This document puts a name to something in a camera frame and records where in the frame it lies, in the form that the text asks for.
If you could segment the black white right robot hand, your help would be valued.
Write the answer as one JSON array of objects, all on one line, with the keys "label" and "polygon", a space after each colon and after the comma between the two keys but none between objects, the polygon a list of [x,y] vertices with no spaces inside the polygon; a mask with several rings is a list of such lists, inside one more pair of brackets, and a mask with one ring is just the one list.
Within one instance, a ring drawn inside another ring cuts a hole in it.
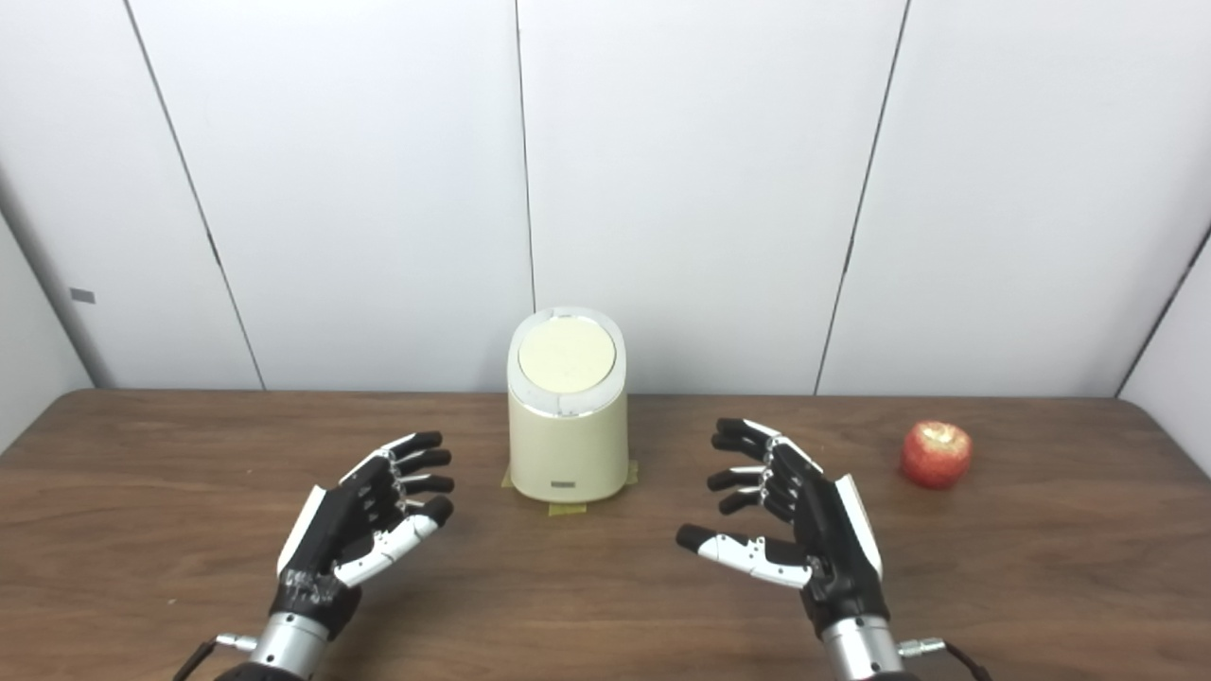
[{"label": "black white right robot hand", "polygon": [[851,475],[831,479],[791,437],[744,418],[714,422],[711,445],[753,460],[710,475],[711,491],[729,491],[719,513],[757,507],[788,525],[793,537],[777,540],[684,523],[676,536],[681,548],[791,586],[817,637],[843,620],[890,620],[880,551]]}]

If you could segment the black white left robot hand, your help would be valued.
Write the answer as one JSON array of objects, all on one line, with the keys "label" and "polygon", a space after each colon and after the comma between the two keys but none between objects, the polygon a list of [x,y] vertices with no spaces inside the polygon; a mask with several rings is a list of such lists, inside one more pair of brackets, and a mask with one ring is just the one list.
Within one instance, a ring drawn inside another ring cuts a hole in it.
[{"label": "black white left robot hand", "polygon": [[331,488],[308,492],[279,553],[270,613],[314,620],[335,639],[362,599],[362,586],[442,530],[454,505],[454,481],[440,431],[412,433],[381,445]]}]

